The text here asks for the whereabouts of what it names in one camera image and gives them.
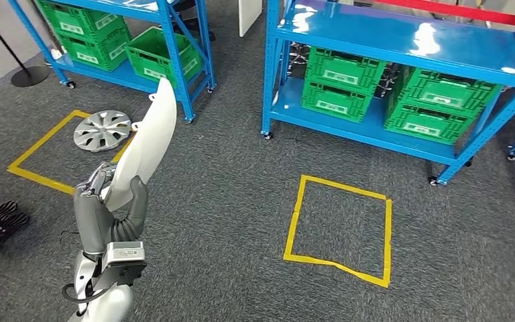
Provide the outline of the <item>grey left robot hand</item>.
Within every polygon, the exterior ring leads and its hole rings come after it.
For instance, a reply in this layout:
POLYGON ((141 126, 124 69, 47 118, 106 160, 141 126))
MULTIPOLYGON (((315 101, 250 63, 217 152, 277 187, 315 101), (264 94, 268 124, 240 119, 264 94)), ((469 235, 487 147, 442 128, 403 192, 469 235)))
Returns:
POLYGON ((114 163, 100 163, 88 180, 74 190, 74 214, 82 251, 90 258, 103 254, 110 242, 134 242, 144 232, 148 188, 140 176, 130 181, 128 191, 132 199, 124 218, 114 217, 101 197, 101 189, 112 180, 115 169, 114 163))

